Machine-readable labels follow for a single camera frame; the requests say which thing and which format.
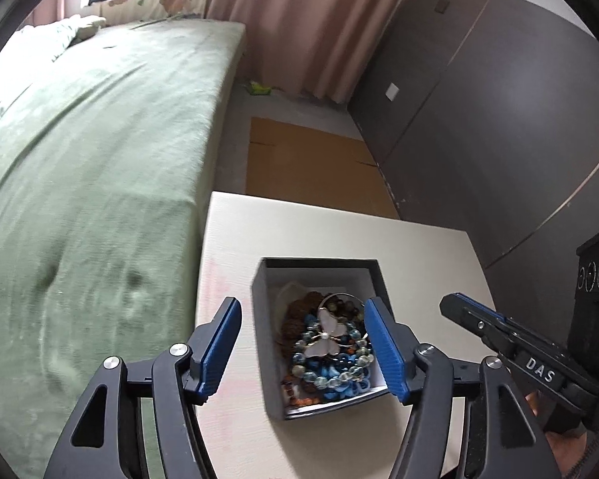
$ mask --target dark gray wall panel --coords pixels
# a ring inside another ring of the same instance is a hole
[[[485,270],[498,311],[565,343],[574,306],[576,248],[599,231],[599,171],[570,204]]]
[[[404,219],[463,228],[487,265],[598,162],[597,41],[524,0],[490,0],[382,170]],[[405,164],[437,164],[452,182],[423,181],[429,167]],[[431,204],[449,188],[460,211]]]
[[[403,1],[349,104],[378,162],[438,82],[487,0],[448,0],[443,14],[435,11],[438,1]],[[400,89],[393,102],[385,95],[390,83]]]

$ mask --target white table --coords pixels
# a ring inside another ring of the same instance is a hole
[[[260,387],[251,284],[262,257],[377,259],[395,318],[420,342],[479,362],[481,341],[444,319],[439,301],[461,291],[492,307],[465,232],[252,196],[213,193],[198,288],[196,324],[222,299],[242,304],[242,329],[215,396],[198,409],[219,477],[381,478],[390,474],[409,409],[392,395],[313,418],[272,422]],[[457,464],[463,399],[453,406],[444,472]]]

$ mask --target gray floor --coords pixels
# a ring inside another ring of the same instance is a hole
[[[344,109],[310,97],[294,97],[274,90],[272,95],[250,95],[235,82],[224,118],[224,129],[215,169],[214,190],[246,192],[246,164],[251,117],[312,127],[362,140],[351,116]]]

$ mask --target metal screw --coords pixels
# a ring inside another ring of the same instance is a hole
[[[502,367],[502,361],[496,356],[487,356],[486,365],[490,367],[490,369],[500,369]]]
[[[435,346],[433,346],[432,344],[420,344],[417,347],[417,353],[419,353],[422,356],[428,356],[433,351],[435,351]]]
[[[115,369],[120,365],[120,359],[116,356],[110,356],[103,362],[102,365],[105,367],[105,369]]]
[[[182,356],[187,354],[187,352],[188,346],[186,344],[173,344],[169,350],[169,353],[171,353],[173,356]]]

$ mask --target green blanket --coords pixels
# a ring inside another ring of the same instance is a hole
[[[184,341],[239,23],[112,27],[0,120],[0,451],[41,478],[111,354]],[[153,464],[159,462],[149,450]]]

